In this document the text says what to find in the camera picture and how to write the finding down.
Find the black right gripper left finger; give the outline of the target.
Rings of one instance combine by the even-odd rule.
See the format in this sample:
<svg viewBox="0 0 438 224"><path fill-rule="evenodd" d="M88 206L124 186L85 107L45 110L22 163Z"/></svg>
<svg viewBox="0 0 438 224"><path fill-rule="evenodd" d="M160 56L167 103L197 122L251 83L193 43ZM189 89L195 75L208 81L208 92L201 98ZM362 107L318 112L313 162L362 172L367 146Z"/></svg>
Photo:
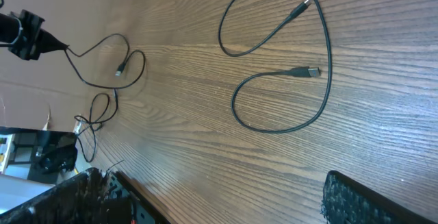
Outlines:
<svg viewBox="0 0 438 224"><path fill-rule="evenodd" d="M5 224L131 223L132 200L114 197L110 174L96 168L52 187L1 215Z"/></svg>

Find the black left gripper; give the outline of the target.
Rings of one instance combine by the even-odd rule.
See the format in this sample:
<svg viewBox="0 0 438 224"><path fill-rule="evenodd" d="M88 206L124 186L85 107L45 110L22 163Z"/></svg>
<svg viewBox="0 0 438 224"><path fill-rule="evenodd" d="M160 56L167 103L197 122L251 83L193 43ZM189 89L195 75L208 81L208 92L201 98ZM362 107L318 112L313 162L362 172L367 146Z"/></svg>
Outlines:
<svg viewBox="0 0 438 224"><path fill-rule="evenodd" d="M20 14L10 12L9 17L18 23L18 34L10 43L8 50L22 60L37 60L40 53L65 51L68 45L59 41L51 33L41 29L45 20L27 10Z"/></svg>

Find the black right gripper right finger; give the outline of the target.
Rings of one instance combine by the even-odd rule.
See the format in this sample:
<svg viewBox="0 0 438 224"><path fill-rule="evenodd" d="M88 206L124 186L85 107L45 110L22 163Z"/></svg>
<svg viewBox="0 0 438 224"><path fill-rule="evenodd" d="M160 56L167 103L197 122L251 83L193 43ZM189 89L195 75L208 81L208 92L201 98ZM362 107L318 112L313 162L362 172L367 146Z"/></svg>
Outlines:
<svg viewBox="0 0 438 224"><path fill-rule="evenodd" d="M433 224L338 171L328 172L322 191L321 213L327 223Z"/></svg>

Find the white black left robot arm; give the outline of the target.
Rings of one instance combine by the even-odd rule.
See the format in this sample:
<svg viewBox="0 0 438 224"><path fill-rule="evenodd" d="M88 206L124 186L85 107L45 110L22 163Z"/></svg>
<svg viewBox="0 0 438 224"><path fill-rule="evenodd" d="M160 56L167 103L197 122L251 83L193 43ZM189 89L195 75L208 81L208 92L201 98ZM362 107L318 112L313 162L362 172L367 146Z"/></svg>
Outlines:
<svg viewBox="0 0 438 224"><path fill-rule="evenodd" d="M66 50L68 45L42 28L44 22L27 10L1 14L1 47L22 60L38 60L41 53Z"/></svg>

